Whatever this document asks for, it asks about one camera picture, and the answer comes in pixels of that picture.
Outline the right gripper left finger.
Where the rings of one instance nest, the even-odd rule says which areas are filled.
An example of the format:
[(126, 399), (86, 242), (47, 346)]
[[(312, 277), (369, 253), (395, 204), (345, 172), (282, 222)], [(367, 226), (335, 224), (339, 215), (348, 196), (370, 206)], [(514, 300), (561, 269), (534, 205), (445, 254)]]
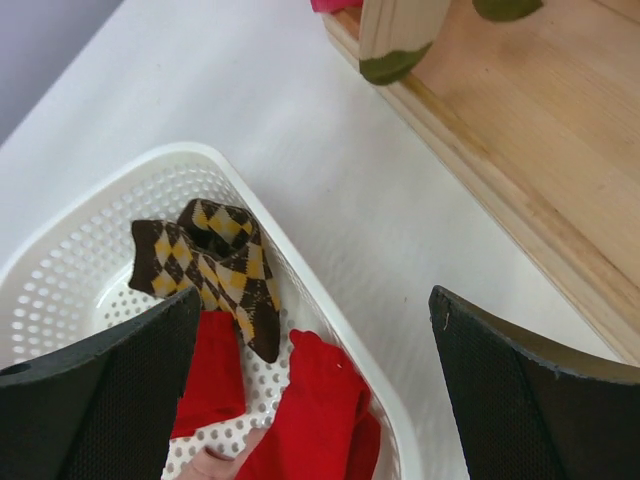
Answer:
[(194, 351), (190, 287), (1, 371), (4, 479), (158, 479)]

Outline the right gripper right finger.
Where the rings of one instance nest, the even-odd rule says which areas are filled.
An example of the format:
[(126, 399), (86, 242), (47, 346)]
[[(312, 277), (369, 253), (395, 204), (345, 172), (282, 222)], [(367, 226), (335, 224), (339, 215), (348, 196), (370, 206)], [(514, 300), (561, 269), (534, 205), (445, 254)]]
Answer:
[(639, 370), (436, 286), (430, 320), (473, 479), (636, 479)]

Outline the red sock with white print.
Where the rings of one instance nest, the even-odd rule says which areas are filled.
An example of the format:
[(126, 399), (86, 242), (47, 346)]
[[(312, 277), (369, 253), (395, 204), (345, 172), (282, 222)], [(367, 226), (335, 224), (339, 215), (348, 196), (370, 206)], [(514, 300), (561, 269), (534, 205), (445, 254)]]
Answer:
[(244, 378), (234, 319), (228, 312), (203, 311), (171, 437), (191, 437), (199, 428), (245, 412)]

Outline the pink sock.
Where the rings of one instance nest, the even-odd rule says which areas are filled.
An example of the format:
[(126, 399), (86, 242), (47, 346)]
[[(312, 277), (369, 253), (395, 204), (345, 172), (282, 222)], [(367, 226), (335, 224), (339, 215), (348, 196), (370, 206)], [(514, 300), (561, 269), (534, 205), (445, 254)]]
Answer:
[(219, 456), (208, 447), (202, 448), (180, 471), (179, 480), (234, 479), (247, 458), (267, 433), (266, 429), (252, 429), (246, 446), (235, 458)]

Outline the brown argyle sock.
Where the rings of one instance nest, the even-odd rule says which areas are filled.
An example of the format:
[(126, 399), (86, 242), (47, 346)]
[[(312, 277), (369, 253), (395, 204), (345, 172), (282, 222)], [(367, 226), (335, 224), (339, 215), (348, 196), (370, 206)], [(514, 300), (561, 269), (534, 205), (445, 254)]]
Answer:
[(131, 234), (131, 289), (164, 299), (194, 287), (203, 309), (232, 315), (244, 343), (263, 361), (278, 359), (279, 289), (249, 210), (196, 198), (174, 222), (134, 220)]

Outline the plain red sock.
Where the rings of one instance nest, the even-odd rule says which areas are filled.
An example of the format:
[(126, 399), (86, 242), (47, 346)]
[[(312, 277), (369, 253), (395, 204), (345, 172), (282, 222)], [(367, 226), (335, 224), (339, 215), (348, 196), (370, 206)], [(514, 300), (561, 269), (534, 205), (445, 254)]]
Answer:
[(290, 333), (290, 383), (238, 479), (371, 479), (381, 426), (371, 392), (344, 351), (311, 331)]

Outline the white perforated plastic basket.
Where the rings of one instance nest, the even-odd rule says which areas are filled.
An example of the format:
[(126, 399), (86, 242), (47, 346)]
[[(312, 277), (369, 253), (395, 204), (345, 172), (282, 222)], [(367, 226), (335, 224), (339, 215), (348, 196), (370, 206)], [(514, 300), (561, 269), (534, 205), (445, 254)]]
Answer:
[(420, 479), (409, 415), (381, 368), (284, 231), (227, 159), (178, 142), (139, 156), (54, 216), (1, 270), (1, 363), (65, 347), (154, 305), (132, 290), (136, 219), (175, 220), (193, 198), (248, 209), (258, 220), (281, 298), (281, 331), (311, 330), (340, 346), (368, 383), (381, 426), (378, 479)]

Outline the wooden drying rack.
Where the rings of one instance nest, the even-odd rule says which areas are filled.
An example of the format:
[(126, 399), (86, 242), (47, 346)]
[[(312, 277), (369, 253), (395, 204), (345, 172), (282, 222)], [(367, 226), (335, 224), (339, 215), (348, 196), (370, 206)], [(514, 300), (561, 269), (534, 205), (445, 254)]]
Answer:
[(476, 1), (326, 14), (352, 64), (391, 33), (430, 48), (380, 88), (623, 360), (639, 360), (639, 5), (545, 1), (512, 22)]

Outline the maroon striped sock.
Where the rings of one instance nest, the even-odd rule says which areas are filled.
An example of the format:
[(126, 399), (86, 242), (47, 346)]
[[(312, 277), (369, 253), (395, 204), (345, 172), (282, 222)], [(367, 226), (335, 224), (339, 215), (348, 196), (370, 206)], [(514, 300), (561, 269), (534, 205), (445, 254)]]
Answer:
[(513, 22), (543, 7), (542, 0), (473, 0), (475, 11), (485, 20)]
[(359, 71), (370, 83), (405, 77), (437, 38), (449, 0), (368, 0), (359, 27)]

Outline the pink cloth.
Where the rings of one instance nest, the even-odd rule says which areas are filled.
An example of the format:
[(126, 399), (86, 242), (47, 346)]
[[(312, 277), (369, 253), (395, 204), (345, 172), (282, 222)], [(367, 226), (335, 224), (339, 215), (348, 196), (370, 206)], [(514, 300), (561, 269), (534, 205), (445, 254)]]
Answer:
[(333, 13), (345, 8), (361, 7), (363, 0), (311, 0), (310, 4), (316, 13)]

